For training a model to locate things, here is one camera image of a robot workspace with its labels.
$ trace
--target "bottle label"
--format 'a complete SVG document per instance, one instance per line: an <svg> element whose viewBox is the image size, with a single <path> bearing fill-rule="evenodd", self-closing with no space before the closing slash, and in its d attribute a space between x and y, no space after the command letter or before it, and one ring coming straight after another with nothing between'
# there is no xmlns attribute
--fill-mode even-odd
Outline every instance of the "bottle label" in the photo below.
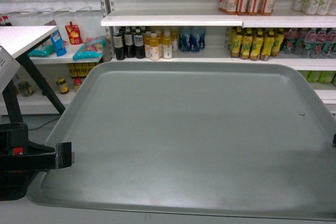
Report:
<svg viewBox="0 0 336 224"><path fill-rule="evenodd" d="M170 59L173 56L173 47L171 45L163 46L163 58Z"/></svg>
<svg viewBox="0 0 336 224"><path fill-rule="evenodd" d="M238 0L227 0L226 10L228 12L235 12L237 10Z"/></svg>
<svg viewBox="0 0 336 224"><path fill-rule="evenodd" d="M259 2L260 0L250 0L248 3L247 11L249 13L257 13Z"/></svg>
<svg viewBox="0 0 336 224"><path fill-rule="evenodd" d="M114 44L115 48L121 48L121 47L123 47L121 36L113 37L113 44Z"/></svg>
<svg viewBox="0 0 336 224"><path fill-rule="evenodd" d="M151 46L150 45L145 45L145 55L147 58L151 57Z"/></svg>
<svg viewBox="0 0 336 224"><path fill-rule="evenodd" d="M151 60L158 60L159 58L159 47L151 47Z"/></svg>
<svg viewBox="0 0 336 224"><path fill-rule="evenodd" d="M125 34L125 44L127 46L133 45L133 36L131 34Z"/></svg>
<svg viewBox="0 0 336 224"><path fill-rule="evenodd" d="M306 0L294 0L293 4L293 10L296 10L297 12L300 12L303 8L303 4L306 2Z"/></svg>
<svg viewBox="0 0 336 224"><path fill-rule="evenodd" d="M308 0L304 11L308 15L314 15L317 12L319 5L320 0Z"/></svg>
<svg viewBox="0 0 336 224"><path fill-rule="evenodd" d="M263 13L271 13L274 8L274 2L275 0L265 0L264 5L262 7Z"/></svg>
<svg viewBox="0 0 336 224"><path fill-rule="evenodd" d="M248 2L248 0L238 0L237 11L238 11L239 13L244 13L244 12L246 12L247 2Z"/></svg>
<svg viewBox="0 0 336 224"><path fill-rule="evenodd" d="M142 47L143 46L142 34L134 35L134 44L135 44L136 47Z"/></svg>

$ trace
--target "shelf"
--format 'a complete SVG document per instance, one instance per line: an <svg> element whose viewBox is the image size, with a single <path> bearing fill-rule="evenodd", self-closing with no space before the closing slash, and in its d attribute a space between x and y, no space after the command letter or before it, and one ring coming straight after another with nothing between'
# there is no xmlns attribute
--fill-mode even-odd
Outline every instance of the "shelf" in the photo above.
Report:
<svg viewBox="0 0 336 224"><path fill-rule="evenodd" d="M216 9L115 10L101 26L335 27L335 16L274 10L272 16L226 15Z"/></svg>
<svg viewBox="0 0 336 224"><path fill-rule="evenodd" d="M61 64L61 63L89 63L89 62L98 62L101 59L101 57L99 57L99 58L90 58L90 59L83 59L83 60L73 60L72 57L82 45L83 44L66 45L65 47L67 49L67 53L60 57L57 57L56 53L53 53L48 57L30 57L30 59L36 65Z"/></svg>

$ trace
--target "water bottle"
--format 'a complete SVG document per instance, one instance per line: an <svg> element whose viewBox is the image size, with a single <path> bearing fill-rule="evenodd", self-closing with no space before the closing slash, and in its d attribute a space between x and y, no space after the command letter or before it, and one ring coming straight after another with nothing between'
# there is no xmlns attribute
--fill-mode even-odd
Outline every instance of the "water bottle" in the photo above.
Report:
<svg viewBox="0 0 336 224"><path fill-rule="evenodd" d="M190 51L199 52L199 43L201 38L201 31L198 27L194 27L190 36Z"/></svg>
<svg viewBox="0 0 336 224"><path fill-rule="evenodd" d="M300 55L302 57L308 57L310 55L310 49L312 48L312 45L316 41L316 28L311 28L310 31L307 33L306 37L304 38L304 42L302 45L302 50L300 52Z"/></svg>
<svg viewBox="0 0 336 224"><path fill-rule="evenodd" d="M190 35L190 28L183 27L181 31L181 51L184 53L190 52Z"/></svg>

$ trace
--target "red package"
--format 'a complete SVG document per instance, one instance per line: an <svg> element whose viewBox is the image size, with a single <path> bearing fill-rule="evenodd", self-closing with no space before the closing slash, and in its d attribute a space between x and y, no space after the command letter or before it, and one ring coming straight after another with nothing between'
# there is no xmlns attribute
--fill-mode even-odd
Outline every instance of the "red package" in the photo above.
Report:
<svg viewBox="0 0 336 224"><path fill-rule="evenodd" d="M70 22L70 25L65 26L65 29L68 33L70 44L72 45L78 45L82 44L82 38L80 37L80 31L77 25L73 25L72 22Z"/></svg>

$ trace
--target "snack bag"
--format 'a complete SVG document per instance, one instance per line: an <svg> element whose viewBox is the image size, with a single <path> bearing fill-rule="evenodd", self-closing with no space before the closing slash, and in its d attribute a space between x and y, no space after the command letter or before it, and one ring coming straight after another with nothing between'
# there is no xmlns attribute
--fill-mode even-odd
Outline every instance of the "snack bag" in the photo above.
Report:
<svg viewBox="0 0 336 224"><path fill-rule="evenodd" d="M72 57L73 60L99 58L102 57L104 46L106 45L103 36L85 42L83 46Z"/></svg>
<svg viewBox="0 0 336 224"><path fill-rule="evenodd" d="M70 25L65 26L65 29L68 33L70 44L72 45L78 45L82 44L82 38L80 37L80 31L77 25L73 25L72 22L70 22Z"/></svg>

